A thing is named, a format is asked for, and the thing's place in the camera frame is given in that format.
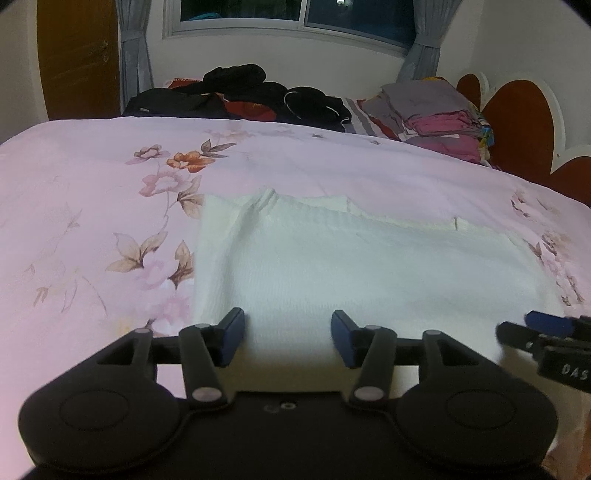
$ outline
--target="pink floral bedsheet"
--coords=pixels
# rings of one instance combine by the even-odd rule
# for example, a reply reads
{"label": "pink floral bedsheet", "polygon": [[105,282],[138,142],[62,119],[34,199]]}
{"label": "pink floral bedsheet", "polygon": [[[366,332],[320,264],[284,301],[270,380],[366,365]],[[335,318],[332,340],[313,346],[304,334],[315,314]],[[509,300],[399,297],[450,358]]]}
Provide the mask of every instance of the pink floral bedsheet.
{"label": "pink floral bedsheet", "polygon": [[[294,125],[41,124],[0,146],[0,478],[31,466],[16,418],[36,388],[133,328],[173,335],[191,323],[203,194],[264,187],[344,194],[376,215],[460,217],[516,232],[556,279],[565,313],[591,313],[591,210],[508,174]],[[587,400],[569,406],[574,427],[547,458],[560,478],[591,473],[580,465],[576,473]]]}

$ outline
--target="gray folded cloth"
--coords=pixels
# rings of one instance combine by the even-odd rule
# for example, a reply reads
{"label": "gray folded cloth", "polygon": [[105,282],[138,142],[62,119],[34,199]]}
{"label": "gray folded cloth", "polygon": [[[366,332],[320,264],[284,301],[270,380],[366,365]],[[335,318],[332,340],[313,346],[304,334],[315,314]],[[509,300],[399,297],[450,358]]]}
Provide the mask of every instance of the gray folded cloth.
{"label": "gray folded cloth", "polygon": [[398,112],[392,108],[385,93],[379,93],[361,104],[361,110],[382,122],[386,127],[399,135],[404,132],[404,124]]}
{"label": "gray folded cloth", "polygon": [[383,85],[382,91],[404,122],[412,116],[423,117],[461,110],[470,112],[470,102],[444,80],[389,83]]}

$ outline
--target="black clothing pile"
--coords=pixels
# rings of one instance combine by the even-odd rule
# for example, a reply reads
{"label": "black clothing pile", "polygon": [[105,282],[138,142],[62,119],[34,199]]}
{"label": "black clothing pile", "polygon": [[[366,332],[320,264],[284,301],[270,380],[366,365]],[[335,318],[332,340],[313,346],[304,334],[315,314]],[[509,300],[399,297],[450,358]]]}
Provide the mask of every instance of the black clothing pile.
{"label": "black clothing pile", "polygon": [[308,125],[344,132],[351,113],[340,98],[311,87],[287,89],[266,82],[258,65],[208,72],[201,82],[173,89],[154,88],[133,97],[124,116],[247,118]]}

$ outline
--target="screw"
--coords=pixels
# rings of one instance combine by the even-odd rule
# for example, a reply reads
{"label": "screw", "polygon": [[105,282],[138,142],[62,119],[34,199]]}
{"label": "screw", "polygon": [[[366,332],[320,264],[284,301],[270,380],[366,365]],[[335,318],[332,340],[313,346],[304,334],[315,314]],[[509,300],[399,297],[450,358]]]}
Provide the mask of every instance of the screw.
{"label": "screw", "polygon": [[359,387],[353,395],[361,401],[377,401],[384,397],[384,391],[378,387]]}
{"label": "screw", "polygon": [[222,392],[213,387],[200,387],[193,390],[191,396],[197,401],[208,403],[222,398]]}

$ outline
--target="circular pad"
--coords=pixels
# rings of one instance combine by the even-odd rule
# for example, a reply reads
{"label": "circular pad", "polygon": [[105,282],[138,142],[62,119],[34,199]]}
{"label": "circular pad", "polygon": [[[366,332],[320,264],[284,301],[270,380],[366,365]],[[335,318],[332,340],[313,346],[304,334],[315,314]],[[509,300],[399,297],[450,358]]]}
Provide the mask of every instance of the circular pad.
{"label": "circular pad", "polygon": [[558,424],[534,387],[475,367],[446,368],[412,387],[397,401],[395,421],[430,461],[475,470],[539,463]]}
{"label": "circular pad", "polygon": [[35,392],[18,427],[35,463],[98,473],[148,458],[179,421],[178,402],[164,387],[127,367],[101,365]]}
{"label": "circular pad", "polygon": [[60,408],[61,419],[79,430],[103,430],[113,427],[129,413],[127,399],[117,392],[92,390],[75,394]]}

